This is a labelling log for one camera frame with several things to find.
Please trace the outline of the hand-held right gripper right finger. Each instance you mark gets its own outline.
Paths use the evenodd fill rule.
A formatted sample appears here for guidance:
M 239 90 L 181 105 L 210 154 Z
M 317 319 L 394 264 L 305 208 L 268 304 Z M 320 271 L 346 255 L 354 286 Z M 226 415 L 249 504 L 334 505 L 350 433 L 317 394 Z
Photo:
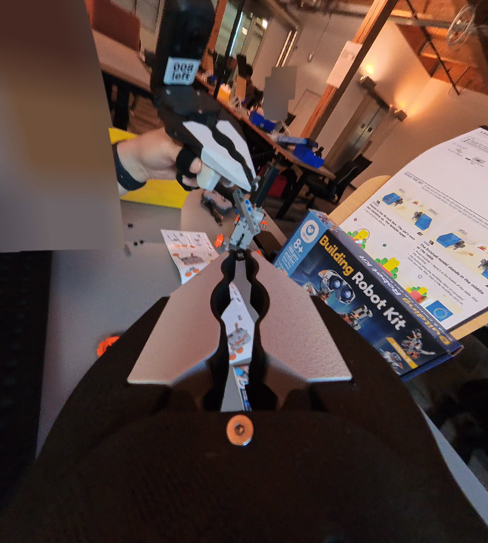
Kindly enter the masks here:
M 295 390 L 349 382 L 352 374 L 310 296 L 257 252 L 245 252 L 257 313 L 246 393 L 253 411 L 281 408 Z

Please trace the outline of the grey orange brick robot model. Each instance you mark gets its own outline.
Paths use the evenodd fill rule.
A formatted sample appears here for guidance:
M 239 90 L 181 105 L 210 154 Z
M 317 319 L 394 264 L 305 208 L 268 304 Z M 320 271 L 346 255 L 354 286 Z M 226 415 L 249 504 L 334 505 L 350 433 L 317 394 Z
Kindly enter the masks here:
M 254 206 L 254 208 L 255 208 L 255 216 L 257 218 L 262 219 L 261 225 L 260 225 L 260 233 L 261 233 L 264 229 L 266 229 L 266 226 L 267 226 L 267 221 L 265 219 L 266 211 L 262 207 Z M 253 238 L 257 236 L 258 234 L 260 234 L 260 233 L 258 234 L 252 233 L 249 230 L 246 222 L 244 220 L 240 220 L 236 207 L 235 207 L 235 211 L 237 212 L 237 217 L 235 219 L 234 229 L 231 233 L 231 236 L 228 239 L 224 238 L 220 243 L 217 242 L 214 244 L 219 251 L 221 250 L 227 251 L 230 249 L 246 250 L 249 248 L 249 245 L 252 242 Z

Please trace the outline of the long wooden-top desk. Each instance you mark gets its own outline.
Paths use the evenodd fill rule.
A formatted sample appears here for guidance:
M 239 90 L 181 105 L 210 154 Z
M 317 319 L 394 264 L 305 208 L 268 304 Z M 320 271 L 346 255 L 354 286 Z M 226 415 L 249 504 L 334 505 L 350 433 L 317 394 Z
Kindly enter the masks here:
M 315 178 L 329 181 L 335 180 L 335 174 L 325 167 L 315 168 L 308 165 L 298 159 L 289 149 L 278 145 L 269 134 L 249 120 L 247 111 L 235 109 L 229 102 L 220 98 L 218 98 L 218 101 L 242 126 L 253 162 L 260 161 L 272 173 L 277 171 L 274 176 L 288 172 L 290 169 L 300 174 L 294 183 L 286 185 L 285 192 L 282 194 L 281 207 L 275 216 L 276 220 L 286 220 L 286 214 L 308 181 Z

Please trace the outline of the grey desk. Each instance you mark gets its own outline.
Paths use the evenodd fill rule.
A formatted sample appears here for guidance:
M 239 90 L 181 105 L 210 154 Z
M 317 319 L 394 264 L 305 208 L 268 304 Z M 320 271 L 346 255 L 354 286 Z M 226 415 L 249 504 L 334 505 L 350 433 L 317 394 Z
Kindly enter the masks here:
M 64 401 L 97 360 L 98 343 L 125 332 L 160 297 L 180 286 L 160 230 L 180 230 L 181 210 L 123 201 L 121 214 L 131 257 L 123 249 L 52 255 L 37 454 Z M 144 246 L 133 248 L 138 240 Z

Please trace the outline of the person's left hand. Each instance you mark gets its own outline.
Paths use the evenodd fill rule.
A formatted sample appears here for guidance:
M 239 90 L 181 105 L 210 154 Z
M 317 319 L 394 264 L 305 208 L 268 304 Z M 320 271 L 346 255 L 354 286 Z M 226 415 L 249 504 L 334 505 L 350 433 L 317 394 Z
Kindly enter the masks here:
M 136 147 L 138 179 L 175 179 L 177 158 L 184 145 L 170 137 L 164 128 L 157 128 L 139 135 L 133 140 Z

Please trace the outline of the black upright device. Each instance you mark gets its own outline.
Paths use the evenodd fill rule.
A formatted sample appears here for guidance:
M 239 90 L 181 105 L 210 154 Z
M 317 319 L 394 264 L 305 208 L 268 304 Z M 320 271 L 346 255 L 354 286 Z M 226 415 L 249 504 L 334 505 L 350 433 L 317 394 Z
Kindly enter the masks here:
M 250 194 L 250 202 L 255 207 L 262 206 L 279 172 L 279 168 L 274 163 L 268 162 L 265 164 L 257 182 L 257 187 Z

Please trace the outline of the grey remote controller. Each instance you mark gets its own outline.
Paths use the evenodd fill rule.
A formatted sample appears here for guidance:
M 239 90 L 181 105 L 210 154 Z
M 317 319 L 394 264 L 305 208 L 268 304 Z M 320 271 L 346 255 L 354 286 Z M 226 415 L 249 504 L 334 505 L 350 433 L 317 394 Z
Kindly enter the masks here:
M 234 204 L 217 191 L 202 191 L 201 201 L 206 207 L 213 208 L 221 215 L 228 214 Z

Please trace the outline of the flat blue box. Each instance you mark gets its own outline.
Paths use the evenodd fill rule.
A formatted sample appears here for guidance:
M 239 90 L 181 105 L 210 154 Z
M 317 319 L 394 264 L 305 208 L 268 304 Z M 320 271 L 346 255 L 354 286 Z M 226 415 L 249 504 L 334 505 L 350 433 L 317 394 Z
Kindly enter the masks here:
M 272 134 L 272 136 L 273 141 L 278 145 L 301 145 L 312 149 L 319 146 L 315 140 L 309 138 L 290 136 L 283 133 Z

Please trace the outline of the yellow plastic bin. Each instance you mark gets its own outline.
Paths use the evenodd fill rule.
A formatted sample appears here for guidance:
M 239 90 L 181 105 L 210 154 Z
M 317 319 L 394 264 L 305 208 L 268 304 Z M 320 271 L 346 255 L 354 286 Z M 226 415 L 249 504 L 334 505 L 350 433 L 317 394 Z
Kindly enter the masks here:
M 109 128 L 109 135 L 111 144 L 119 142 L 118 154 L 125 169 L 133 176 L 133 178 L 141 181 L 138 179 L 139 175 L 136 168 L 138 164 L 135 153 L 136 147 L 133 143 L 133 140 L 137 138 L 138 135 L 133 135 L 130 132 L 117 128 Z M 138 203 L 182 208 L 188 193 L 193 191 L 193 186 L 196 186 L 193 179 L 184 180 L 188 183 L 187 189 L 184 189 L 182 184 L 175 179 L 147 180 L 145 181 L 146 184 L 144 187 L 134 192 L 128 192 L 127 194 L 120 196 L 120 198 Z

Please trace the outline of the black pole stand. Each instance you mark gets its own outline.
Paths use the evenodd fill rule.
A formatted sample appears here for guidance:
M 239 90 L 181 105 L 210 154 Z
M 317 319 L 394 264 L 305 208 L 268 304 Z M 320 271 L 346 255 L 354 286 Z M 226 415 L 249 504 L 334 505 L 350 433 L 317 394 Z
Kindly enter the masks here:
M 227 65 L 228 65 L 228 62 L 229 62 L 229 57 L 231 56 L 231 52 L 232 52 L 232 49 L 233 49 L 233 46 L 234 46 L 234 43 L 235 43 L 236 33 L 237 33 L 238 26 L 239 26 L 240 21 L 241 21 L 244 3 L 245 3 L 245 1 L 239 1 L 238 4 L 237 4 L 238 7 L 237 7 L 237 10 L 236 10 L 236 14 L 235 14 L 235 20 L 234 20 L 234 23 L 233 23 L 233 26 L 232 26 L 232 29 L 231 29 L 229 40 L 227 41 L 227 48 L 226 48 L 226 51 L 225 51 L 225 55 L 223 57 L 223 62 L 220 65 L 220 70 L 219 70 L 219 73 L 218 73 L 218 76 L 217 76 L 216 85 L 214 87 L 214 92 L 213 92 L 214 100 L 217 100 L 218 94 L 219 94 L 219 91 L 220 91 L 220 86 L 223 83 L 223 78 L 224 78 L 224 75 L 225 75 L 225 72 L 226 72 L 226 69 L 227 69 Z

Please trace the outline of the white open instruction booklet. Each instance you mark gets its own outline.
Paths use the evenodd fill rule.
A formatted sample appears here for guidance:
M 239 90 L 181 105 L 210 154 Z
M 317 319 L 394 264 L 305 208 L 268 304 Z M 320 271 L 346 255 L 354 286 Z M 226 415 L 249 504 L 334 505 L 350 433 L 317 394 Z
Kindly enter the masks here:
M 212 243 L 204 232 L 161 230 L 166 247 L 185 284 L 217 258 L 217 249 L 225 245 L 225 236 L 218 234 Z M 252 355 L 254 322 L 240 290 L 232 282 L 229 286 L 230 303 L 222 319 L 227 331 L 229 362 L 245 365 Z

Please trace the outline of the black wristband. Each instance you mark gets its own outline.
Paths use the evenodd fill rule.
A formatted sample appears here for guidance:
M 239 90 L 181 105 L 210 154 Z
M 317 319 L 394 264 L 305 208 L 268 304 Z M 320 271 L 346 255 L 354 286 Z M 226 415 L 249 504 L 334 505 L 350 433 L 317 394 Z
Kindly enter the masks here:
M 138 181 L 125 169 L 123 164 L 121 163 L 119 154 L 118 154 L 118 144 L 119 142 L 115 142 L 112 144 L 112 155 L 114 158 L 114 165 L 115 165 L 115 172 L 116 172 L 116 178 L 118 181 L 118 192 L 119 195 L 125 195 L 128 192 L 134 192 L 136 190 L 141 189 L 145 186 L 145 181 Z

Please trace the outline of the black office chair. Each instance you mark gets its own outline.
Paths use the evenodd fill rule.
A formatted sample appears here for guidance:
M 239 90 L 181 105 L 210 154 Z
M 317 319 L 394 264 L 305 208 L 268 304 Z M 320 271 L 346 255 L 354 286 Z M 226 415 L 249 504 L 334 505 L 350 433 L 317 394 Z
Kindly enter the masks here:
M 339 204 L 343 193 L 351 182 L 371 164 L 372 161 L 370 159 L 359 154 L 353 160 L 343 164 L 335 173 L 335 178 L 328 182 L 323 181 L 322 176 L 309 176 L 305 183 L 308 187 L 305 195 L 306 197 L 310 196 L 311 199 L 307 201 L 306 208 L 317 209 L 315 200 L 318 198 L 333 205 Z

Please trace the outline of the grey elevator door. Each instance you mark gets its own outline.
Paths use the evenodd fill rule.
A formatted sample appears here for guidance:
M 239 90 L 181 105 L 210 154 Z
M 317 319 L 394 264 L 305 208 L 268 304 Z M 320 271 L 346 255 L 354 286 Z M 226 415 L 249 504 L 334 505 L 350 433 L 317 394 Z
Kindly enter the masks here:
M 389 110 L 390 106 L 383 98 L 375 92 L 366 91 L 360 105 L 327 154 L 324 166 L 334 173 L 359 155 Z

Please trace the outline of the white paper notice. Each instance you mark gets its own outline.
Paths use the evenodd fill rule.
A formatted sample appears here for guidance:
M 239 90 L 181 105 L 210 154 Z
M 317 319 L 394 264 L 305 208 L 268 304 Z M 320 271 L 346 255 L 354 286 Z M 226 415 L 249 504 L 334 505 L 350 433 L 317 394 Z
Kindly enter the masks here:
M 348 74 L 356 56 L 360 52 L 362 44 L 347 41 L 344 45 L 332 71 L 327 78 L 327 85 L 340 88 L 343 80 Z

